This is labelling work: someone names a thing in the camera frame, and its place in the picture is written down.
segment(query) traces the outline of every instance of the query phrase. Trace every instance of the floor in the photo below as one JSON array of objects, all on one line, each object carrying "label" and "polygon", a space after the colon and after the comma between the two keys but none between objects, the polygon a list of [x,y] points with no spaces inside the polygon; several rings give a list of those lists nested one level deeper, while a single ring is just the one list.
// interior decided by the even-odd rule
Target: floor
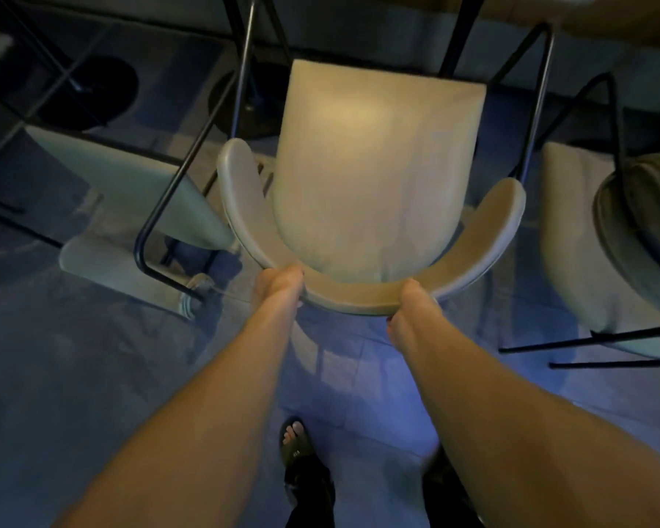
[{"label": "floor", "polygon": [[[100,29],[46,12],[33,15],[71,55]],[[125,26],[115,26],[97,52],[116,53],[141,78],[132,109],[100,134],[177,156],[205,120],[213,83],[235,62],[229,43]],[[488,99],[468,207],[515,164],[528,99],[511,91]],[[556,110],[557,100],[548,102],[544,119]],[[598,113],[585,111],[559,138],[603,129]],[[632,143],[647,143],[655,137],[653,120],[631,115],[628,134]],[[215,132],[210,140],[224,136]],[[273,139],[260,141],[255,150],[273,155],[275,145]],[[196,166],[205,170],[209,163],[203,152]],[[486,276],[442,304],[448,319],[492,353],[581,332],[540,265],[538,166],[535,159],[527,214],[514,243]],[[25,208],[25,222],[63,241],[88,227],[121,231],[98,212],[98,197],[87,185],[24,135],[0,156],[0,199]],[[184,249],[181,256],[189,259],[181,264],[195,254]],[[56,249],[0,227],[0,527],[48,526],[75,500],[137,425],[234,337],[259,270],[246,256],[221,253],[210,275],[225,294],[189,323],[62,273],[57,256]],[[547,369],[550,359],[625,357],[590,348],[502,361],[660,451],[660,369]],[[304,418],[333,472],[338,526],[428,525],[420,477],[436,433],[405,362],[388,344],[384,319],[301,307],[242,527],[286,522],[290,505],[277,432],[293,413]]]}]

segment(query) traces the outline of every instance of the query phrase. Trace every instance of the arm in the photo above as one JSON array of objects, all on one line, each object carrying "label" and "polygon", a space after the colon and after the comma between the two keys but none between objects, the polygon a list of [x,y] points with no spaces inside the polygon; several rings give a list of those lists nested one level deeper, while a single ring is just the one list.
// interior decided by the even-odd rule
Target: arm
[{"label": "arm", "polygon": [[58,526],[234,526],[302,287],[297,265],[263,271],[239,335],[137,430]]},{"label": "arm", "polygon": [[660,526],[660,455],[512,373],[417,282],[388,333],[488,526]]}]

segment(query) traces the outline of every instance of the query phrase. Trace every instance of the chair seat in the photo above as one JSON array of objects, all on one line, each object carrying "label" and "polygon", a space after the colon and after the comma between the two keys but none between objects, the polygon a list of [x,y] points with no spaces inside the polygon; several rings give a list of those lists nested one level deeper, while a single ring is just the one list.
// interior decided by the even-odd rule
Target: chair seat
[{"label": "chair seat", "polygon": [[[594,198],[614,171],[612,159],[547,143],[542,170],[540,249],[548,278],[569,309],[592,331],[619,333],[660,326],[660,310],[616,271],[594,227]],[[660,338],[615,346],[660,358]]]},{"label": "chair seat", "polygon": [[276,154],[286,245],[338,282],[431,265],[458,225],[485,86],[296,60]]}]

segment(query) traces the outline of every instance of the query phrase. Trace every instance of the wall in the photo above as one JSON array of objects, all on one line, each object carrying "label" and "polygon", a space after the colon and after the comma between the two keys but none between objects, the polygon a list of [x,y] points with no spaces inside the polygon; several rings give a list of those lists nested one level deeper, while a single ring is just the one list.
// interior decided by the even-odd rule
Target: wall
[{"label": "wall", "polygon": [[[229,32],[221,0],[48,0],[70,6]],[[240,0],[247,7],[247,0]],[[348,55],[394,67],[437,72],[455,15],[377,0],[274,0],[289,42],[299,48]],[[257,36],[274,41],[265,15]],[[527,33],[527,28],[477,21],[458,67],[458,76],[486,80]],[[539,52],[519,63],[506,83],[532,88]],[[605,38],[560,34],[550,90],[573,96],[592,76],[615,70],[628,107],[660,112],[660,49]]]}]

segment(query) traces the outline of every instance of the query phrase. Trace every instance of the chair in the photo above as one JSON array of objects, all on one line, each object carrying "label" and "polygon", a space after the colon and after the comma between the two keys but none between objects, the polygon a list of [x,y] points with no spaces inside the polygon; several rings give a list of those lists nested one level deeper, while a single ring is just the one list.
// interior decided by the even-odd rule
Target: chair
[{"label": "chair", "polygon": [[445,251],[464,202],[487,86],[303,60],[291,70],[270,205],[244,141],[228,141],[218,158],[223,204],[241,244],[263,267],[301,260],[305,299],[340,312],[393,314],[411,276],[438,300],[473,283],[501,256],[524,211],[521,183],[552,29],[537,26],[489,84],[500,83],[540,34],[546,47],[519,166],[484,197],[452,248]]},{"label": "chair", "polygon": [[[106,210],[116,212],[135,229],[149,216],[179,168],[177,159],[155,158],[141,150],[135,153],[132,148],[96,142],[90,136],[73,136],[38,126],[28,126],[26,132],[62,165],[101,193]],[[208,250],[227,249],[234,242],[229,227],[188,177],[176,190],[156,227],[171,238]],[[132,250],[104,237],[88,232],[76,236],[62,247],[59,263],[62,270],[70,274],[186,318],[194,316],[191,299],[195,296],[145,275],[135,263]],[[185,289],[202,293],[211,287],[204,274],[189,278],[176,275],[164,266],[153,265],[152,268]]]},{"label": "chair", "polygon": [[[591,90],[606,84],[614,155],[543,142]],[[650,229],[642,215],[660,222],[660,197],[651,176],[636,168],[660,164],[660,155],[627,159],[611,74],[597,76],[538,138],[543,147],[540,251],[550,283],[592,337],[502,348],[520,353],[602,344],[651,360],[551,363],[553,369],[660,367],[660,264],[638,238]],[[631,188],[638,220],[626,210],[619,186]]]}]

